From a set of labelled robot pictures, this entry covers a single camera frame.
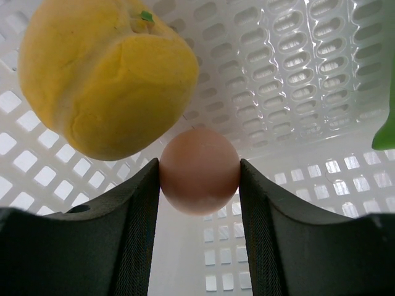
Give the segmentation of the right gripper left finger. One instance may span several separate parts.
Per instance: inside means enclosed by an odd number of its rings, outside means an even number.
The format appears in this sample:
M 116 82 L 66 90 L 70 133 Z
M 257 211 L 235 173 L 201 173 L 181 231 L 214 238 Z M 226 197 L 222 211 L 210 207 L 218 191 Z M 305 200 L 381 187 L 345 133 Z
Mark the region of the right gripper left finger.
M 147 295 L 159 161 L 65 213 L 1 209 L 2 295 Z

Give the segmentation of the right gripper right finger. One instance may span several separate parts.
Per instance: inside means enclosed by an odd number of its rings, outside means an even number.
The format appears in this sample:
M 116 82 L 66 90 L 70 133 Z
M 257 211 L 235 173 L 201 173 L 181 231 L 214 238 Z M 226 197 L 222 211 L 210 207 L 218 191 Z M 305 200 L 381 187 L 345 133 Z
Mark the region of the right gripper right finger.
M 394 215 L 348 218 L 241 161 L 239 196 L 254 295 L 393 295 Z

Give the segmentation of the pink toy egg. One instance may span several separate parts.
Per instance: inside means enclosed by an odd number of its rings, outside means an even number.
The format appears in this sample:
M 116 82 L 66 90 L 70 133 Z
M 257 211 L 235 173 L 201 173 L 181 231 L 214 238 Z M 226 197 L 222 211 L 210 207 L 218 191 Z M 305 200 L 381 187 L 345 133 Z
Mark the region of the pink toy egg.
M 224 136 L 207 128 L 191 129 L 166 145 L 159 177 L 164 196 L 176 210 L 204 216 L 220 210 L 234 196 L 241 163 Z

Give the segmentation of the yellow toy fruit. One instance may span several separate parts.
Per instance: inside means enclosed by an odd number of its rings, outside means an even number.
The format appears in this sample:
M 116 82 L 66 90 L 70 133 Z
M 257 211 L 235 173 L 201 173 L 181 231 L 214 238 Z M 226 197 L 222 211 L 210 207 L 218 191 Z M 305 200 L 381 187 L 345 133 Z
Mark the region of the yellow toy fruit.
M 188 43 L 142 1 L 43 1 L 19 49 L 19 85 L 37 117 L 96 160 L 161 137 L 198 74 Z

